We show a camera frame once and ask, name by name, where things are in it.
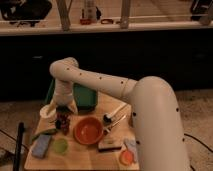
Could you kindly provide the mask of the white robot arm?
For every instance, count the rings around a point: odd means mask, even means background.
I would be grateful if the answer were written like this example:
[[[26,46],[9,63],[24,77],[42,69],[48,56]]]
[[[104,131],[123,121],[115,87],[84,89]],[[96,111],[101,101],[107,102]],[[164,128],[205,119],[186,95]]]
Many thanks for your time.
[[[72,85],[78,83],[131,106],[139,169],[141,171],[190,171],[179,105],[168,82],[157,76],[138,81],[79,68],[73,57],[57,60],[49,72],[55,79],[50,105],[73,112]]]

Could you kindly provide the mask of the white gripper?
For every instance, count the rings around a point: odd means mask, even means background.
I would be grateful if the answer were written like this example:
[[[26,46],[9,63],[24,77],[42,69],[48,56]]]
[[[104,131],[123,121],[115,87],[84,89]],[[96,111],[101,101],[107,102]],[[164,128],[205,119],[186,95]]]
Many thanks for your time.
[[[74,98],[73,82],[55,80],[55,89],[52,100],[49,104],[49,111],[59,106],[67,107],[74,114],[78,113],[77,105]]]

